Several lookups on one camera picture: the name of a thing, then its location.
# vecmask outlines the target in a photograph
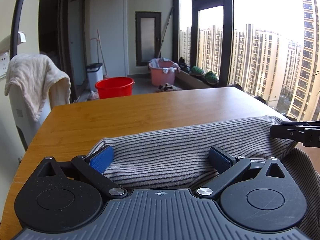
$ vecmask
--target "frosted glass panel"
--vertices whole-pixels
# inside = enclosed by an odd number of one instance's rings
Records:
[[[155,19],[141,18],[141,54],[142,61],[155,57]]]

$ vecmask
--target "pink laundry tub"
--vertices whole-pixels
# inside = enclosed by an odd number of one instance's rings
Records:
[[[177,68],[178,72],[180,71],[180,67],[174,63],[171,60],[168,61],[160,61],[159,58],[156,59],[159,68],[157,67],[152,67],[151,63],[148,63],[148,68],[151,70],[151,84],[158,87],[160,85],[164,85],[166,83],[169,83],[170,85],[174,84],[174,79],[175,79],[175,72],[171,72],[170,70],[167,73],[163,72],[162,68],[170,68],[170,67],[175,67]]]

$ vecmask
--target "black trash can lid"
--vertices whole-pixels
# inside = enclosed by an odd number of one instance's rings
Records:
[[[85,68],[86,69],[93,69],[93,68],[100,68],[102,66],[102,63],[92,63],[87,65]]]

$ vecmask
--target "table top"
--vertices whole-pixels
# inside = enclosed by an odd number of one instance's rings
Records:
[[[273,115],[287,120],[240,90],[212,88],[109,98],[55,107],[31,142],[10,187],[0,226],[0,239],[20,230],[13,204],[16,195],[45,156],[70,161],[87,155],[103,137]]]

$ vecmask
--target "power outlet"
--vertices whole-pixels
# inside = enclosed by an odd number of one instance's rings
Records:
[[[0,78],[4,77],[7,73],[9,65],[9,53],[6,52],[0,55]]]

